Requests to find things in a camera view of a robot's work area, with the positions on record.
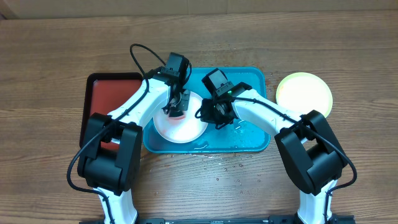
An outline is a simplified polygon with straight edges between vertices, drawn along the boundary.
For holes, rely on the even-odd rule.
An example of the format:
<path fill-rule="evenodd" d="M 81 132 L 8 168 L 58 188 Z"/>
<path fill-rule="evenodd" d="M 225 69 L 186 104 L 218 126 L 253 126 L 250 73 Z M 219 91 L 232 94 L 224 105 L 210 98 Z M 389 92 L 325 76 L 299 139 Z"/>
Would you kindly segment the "white plate with red stain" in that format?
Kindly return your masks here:
<path fill-rule="evenodd" d="M 162 110 L 153 117 L 156 131 L 166 140 L 173 143 L 188 143 L 199 138 L 206 130 L 208 123 L 195 117 L 201 106 L 202 97 L 190 92 L 187 110 L 182 115 L 171 117 Z"/>

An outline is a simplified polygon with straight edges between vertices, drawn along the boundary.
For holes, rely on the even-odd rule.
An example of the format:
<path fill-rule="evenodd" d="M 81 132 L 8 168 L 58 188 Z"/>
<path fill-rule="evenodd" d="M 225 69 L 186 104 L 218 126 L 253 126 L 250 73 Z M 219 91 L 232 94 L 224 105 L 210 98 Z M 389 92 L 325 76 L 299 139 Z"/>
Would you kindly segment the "yellow plate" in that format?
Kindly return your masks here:
<path fill-rule="evenodd" d="M 307 72 L 292 73 L 279 83 L 276 102 L 288 110 L 307 114 L 312 110 L 328 117 L 333 106 L 329 86 L 318 76 Z"/>

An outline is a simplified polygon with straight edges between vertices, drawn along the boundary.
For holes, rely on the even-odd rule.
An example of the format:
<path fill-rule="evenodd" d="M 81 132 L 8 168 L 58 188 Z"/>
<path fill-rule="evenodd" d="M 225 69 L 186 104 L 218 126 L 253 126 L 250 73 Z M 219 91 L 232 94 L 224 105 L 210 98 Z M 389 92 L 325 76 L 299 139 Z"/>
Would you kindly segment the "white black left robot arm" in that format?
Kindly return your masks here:
<path fill-rule="evenodd" d="M 146 124 L 170 103 L 182 101 L 187 78 L 138 73 L 94 73 L 86 86 L 80 151 L 71 164 L 86 180 L 104 210 L 102 223 L 139 223 L 132 202 L 132 183 L 139 171 Z"/>

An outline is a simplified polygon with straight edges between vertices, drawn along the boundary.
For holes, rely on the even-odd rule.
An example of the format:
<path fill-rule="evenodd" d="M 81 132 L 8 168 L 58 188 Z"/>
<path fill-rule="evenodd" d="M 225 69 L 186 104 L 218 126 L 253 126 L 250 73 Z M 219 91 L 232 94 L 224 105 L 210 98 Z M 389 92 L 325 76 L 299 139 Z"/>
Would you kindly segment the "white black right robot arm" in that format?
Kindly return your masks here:
<path fill-rule="evenodd" d="M 301 223 L 331 223 L 331 195 L 348 159 L 326 118 L 313 110 L 300 115 L 261 96 L 243 82 L 207 83 L 196 118 L 217 129 L 236 119 L 248 121 L 275 139 L 286 173 L 300 191 Z"/>

